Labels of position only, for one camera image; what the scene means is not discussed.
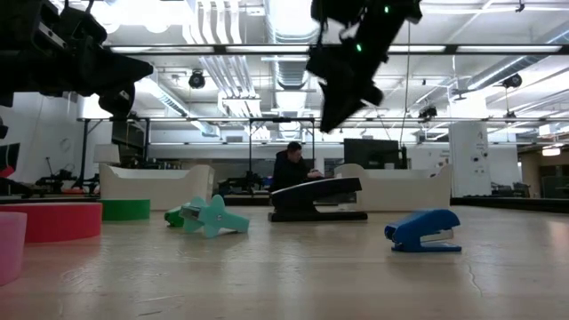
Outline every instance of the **open office space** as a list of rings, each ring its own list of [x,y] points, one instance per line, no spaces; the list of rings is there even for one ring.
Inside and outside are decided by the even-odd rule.
[[[3,320],[569,314],[568,2],[3,6]]]

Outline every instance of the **green cylinder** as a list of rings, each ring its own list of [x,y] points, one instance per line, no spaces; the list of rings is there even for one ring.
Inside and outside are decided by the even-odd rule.
[[[103,204],[103,221],[150,219],[150,200],[99,200]]]

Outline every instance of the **teal star-shaped toy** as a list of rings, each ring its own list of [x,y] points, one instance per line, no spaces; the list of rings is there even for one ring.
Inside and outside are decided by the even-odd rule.
[[[221,228],[243,233],[249,229],[249,220],[228,212],[219,195],[214,196],[209,205],[199,196],[193,198],[180,208],[180,216],[184,219],[184,231],[191,233],[204,228],[204,235],[208,238],[217,236]]]

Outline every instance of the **white pillar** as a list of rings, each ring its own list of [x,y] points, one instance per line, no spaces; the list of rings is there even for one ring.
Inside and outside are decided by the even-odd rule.
[[[314,162],[314,169],[320,171],[321,173],[324,173],[324,157],[323,156],[317,156],[317,158],[315,159]]]
[[[453,196],[491,195],[486,123],[451,124],[449,140],[453,164]]]

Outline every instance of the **red cylinder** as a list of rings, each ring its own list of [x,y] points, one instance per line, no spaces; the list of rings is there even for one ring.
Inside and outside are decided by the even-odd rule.
[[[100,235],[102,204],[4,204],[0,212],[28,215],[26,243],[46,243]]]

